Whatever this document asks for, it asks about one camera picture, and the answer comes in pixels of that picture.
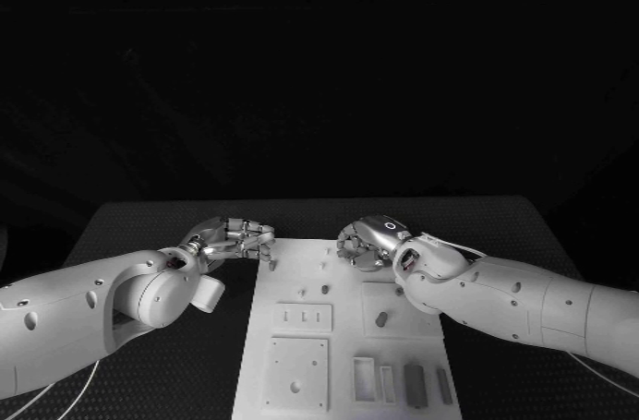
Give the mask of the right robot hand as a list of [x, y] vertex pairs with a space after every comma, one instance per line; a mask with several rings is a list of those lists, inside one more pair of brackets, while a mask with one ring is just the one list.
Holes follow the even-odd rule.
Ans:
[[406, 225], [390, 216], [367, 216], [341, 230], [337, 255], [360, 271], [377, 272], [391, 266], [397, 251], [412, 238]]

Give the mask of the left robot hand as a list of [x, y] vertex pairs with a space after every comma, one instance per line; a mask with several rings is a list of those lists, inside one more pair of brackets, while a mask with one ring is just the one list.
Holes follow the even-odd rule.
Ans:
[[204, 262], [211, 273], [227, 259], [254, 259], [269, 264], [275, 243], [270, 225], [240, 218], [214, 217], [191, 229], [179, 248]]

